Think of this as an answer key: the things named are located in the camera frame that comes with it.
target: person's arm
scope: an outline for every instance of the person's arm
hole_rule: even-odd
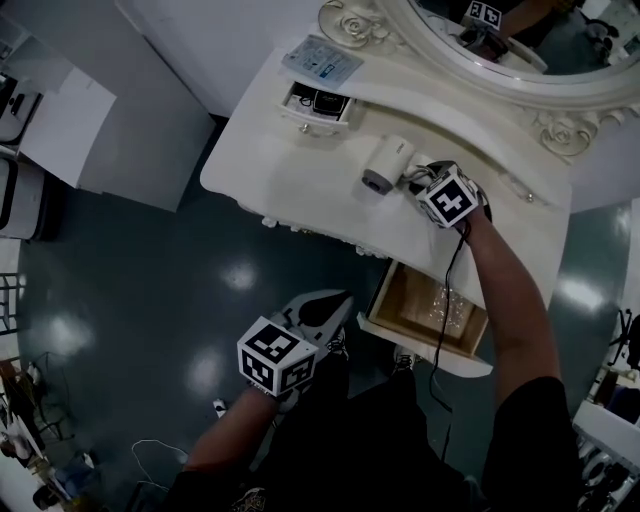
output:
[[[242,393],[198,439],[161,510],[200,510],[203,503],[208,510],[229,510],[278,405],[258,389]]]
[[[246,390],[200,437],[184,470],[219,473],[247,467],[269,430],[278,405],[256,388]]]
[[[560,378],[551,324],[529,272],[481,209],[467,218],[496,352],[498,404],[538,377]]]
[[[533,27],[553,9],[555,0],[524,0],[502,18],[500,34],[506,39]]]

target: white wall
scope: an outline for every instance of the white wall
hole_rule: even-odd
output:
[[[2,14],[117,97],[80,186],[175,210],[214,123],[114,0],[7,0]]]
[[[574,212],[640,197],[640,119],[605,124],[571,169]]]
[[[119,0],[209,112],[223,116],[231,115],[273,48],[307,33],[323,3]]]

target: sneaker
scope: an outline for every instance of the sneaker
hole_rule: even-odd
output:
[[[416,354],[408,348],[402,345],[396,345],[393,351],[393,358],[396,362],[396,367],[393,369],[393,373],[403,370],[413,370],[413,365],[416,364]]]
[[[347,349],[344,346],[344,341],[345,341],[344,327],[340,327],[340,330],[336,332],[336,334],[333,336],[333,339],[331,339],[331,341],[327,342],[325,347],[327,347],[327,350],[329,351],[330,354],[337,354],[339,356],[344,354],[344,356],[347,359],[349,359],[349,354],[347,352]]]

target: black shirt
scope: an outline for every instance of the black shirt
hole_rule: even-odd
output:
[[[382,436],[372,443],[372,453],[380,449],[378,443],[395,443],[398,450],[408,451],[403,463],[393,467],[383,461],[376,464],[375,457],[359,465],[361,453],[349,453],[348,445],[337,445],[339,453],[328,454],[334,464],[323,467],[324,476],[312,471],[313,461],[301,463],[299,478],[290,485],[279,485],[274,474],[261,475],[241,488],[237,475],[183,472],[164,510],[538,512],[577,508],[580,469],[575,434],[564,386],[557,379],[539,378],[524,384],[498,409],[482,481],[488,503],[474,496],[474,486],[433,451],[420,453],[417,449],[411,457],[413,442]]]

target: white box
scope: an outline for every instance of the white box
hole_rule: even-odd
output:
[[[449,228],[478,207],[477,189],[453,162],[416,195],[420,207],[438,226]]]
[[[488,25],[496,30],[500,30],[500,23],[502,22],[502,13],[495,7],[483,4],[473,0],[469,4],[469,8],[465,13],[462,24],[464,26],[470,26],[474,23],[481,25]]]
[[[311,379],[318,347],[260,317],[238,341],[240,373],[273,396]]]

